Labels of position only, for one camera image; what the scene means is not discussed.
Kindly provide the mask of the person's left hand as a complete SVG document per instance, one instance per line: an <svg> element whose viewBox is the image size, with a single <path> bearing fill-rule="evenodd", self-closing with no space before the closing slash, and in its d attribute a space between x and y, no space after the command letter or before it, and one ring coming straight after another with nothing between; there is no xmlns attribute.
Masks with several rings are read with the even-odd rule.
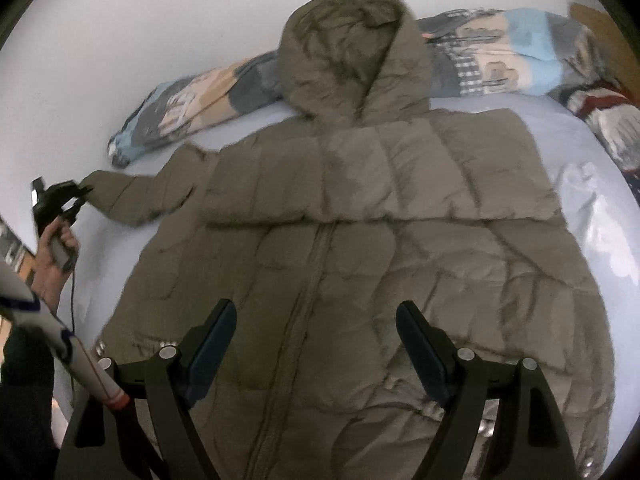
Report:
<svg viewBox="0 0 640 480"><path fill-rule="evenodd" d="M58 236L62 244L68 249L73 249L76 254L80 249L80 244L70 228L70 224L60 217L46 227L38 240L35 274L30 288L53 314L58 312L61 292L72 274L72 271L63 272L54 260L51 240L55 236Z"/></svg>

